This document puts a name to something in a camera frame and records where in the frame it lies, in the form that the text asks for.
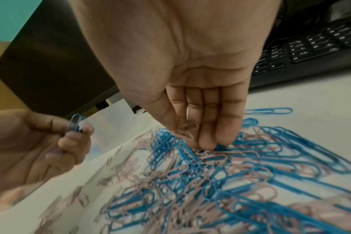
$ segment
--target pile of paper clips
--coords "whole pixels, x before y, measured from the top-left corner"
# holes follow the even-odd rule
[[[246,114],[282,110],[292,112]],[[351,173],[351,162],[293,131],[258,124],[245,119],[232,146],[213,152],[192,150],[165,129],[153,132],[148,167],[101,210],[109,233],[135,225],[152,234],[351,232],[351,191],[320,180]],[[317,189],[336,195],[323,198]],[[273,202],[282,190],[312,201]]]

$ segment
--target desk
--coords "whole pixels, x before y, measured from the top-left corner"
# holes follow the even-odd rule
[[[249,94],[246,109],[270,107],[292,107],[294,112],[283,116],[258,116],[260,125],[291,129],[351,160],[351,70]],[[147,113],[139,114],[137,118],[141,121],[150,119]],[[30,226],[56,198],[58,190],[89,180],[106,159],[107,154],[103,154],[82,164],[72,173],[46,184],[42,187],[43,191],[37,190],[13,209],[0,214],[0,233],[30,233],[33,230]],[[351,190],[351,175],[331,175],[324,181]],[[280,197],[282,204],[291,202],[290,197]]]

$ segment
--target keyboard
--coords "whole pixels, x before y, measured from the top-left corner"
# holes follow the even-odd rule
[[[250,88],[351,67],[351,18],[265,49]]]

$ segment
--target computer monitor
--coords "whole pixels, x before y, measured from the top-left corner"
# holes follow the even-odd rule
[[[0,57],[0,79],[31,110],[67,118],[119,92],[68,0],[40,3]]]

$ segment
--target hand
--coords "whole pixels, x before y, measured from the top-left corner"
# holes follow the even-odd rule
[[[83,133],[65,135],[68,124],[30,111],[0,111],[0,192],[47,181],[82,163],[93,127],[85,124]]]
[[[280,0],[71,3],[88,43],[124,96],[169,130],[198,123],[192,148],[213,150],[234,141]]]

